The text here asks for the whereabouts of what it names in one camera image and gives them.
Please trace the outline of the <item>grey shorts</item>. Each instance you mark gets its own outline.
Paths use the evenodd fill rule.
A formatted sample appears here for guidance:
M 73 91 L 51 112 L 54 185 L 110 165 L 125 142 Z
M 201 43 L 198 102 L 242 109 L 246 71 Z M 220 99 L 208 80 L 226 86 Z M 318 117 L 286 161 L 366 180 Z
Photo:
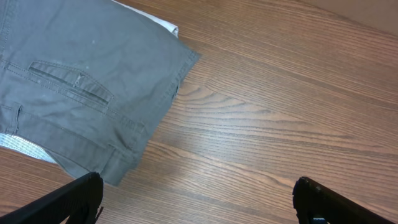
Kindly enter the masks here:
M 112 1 L 1 1 L 1 132 L 118 185 L 198 54 Z

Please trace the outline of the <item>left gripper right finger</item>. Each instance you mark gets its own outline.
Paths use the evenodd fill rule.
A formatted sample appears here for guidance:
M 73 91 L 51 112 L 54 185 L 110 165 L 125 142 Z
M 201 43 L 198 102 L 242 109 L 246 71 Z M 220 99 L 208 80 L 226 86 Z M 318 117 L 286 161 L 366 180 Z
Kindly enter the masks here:
M 308 177 L 296 181 L 292 195 L 300 224 L 394 224 Z

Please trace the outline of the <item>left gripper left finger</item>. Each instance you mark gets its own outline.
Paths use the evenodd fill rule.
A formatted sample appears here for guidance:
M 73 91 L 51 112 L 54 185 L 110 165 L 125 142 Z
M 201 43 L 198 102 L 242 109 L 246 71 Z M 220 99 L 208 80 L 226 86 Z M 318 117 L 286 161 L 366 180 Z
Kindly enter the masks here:
M 90 172 L 1 217 L 1 224 L 95 224 L 103 207 L 104 182 Z

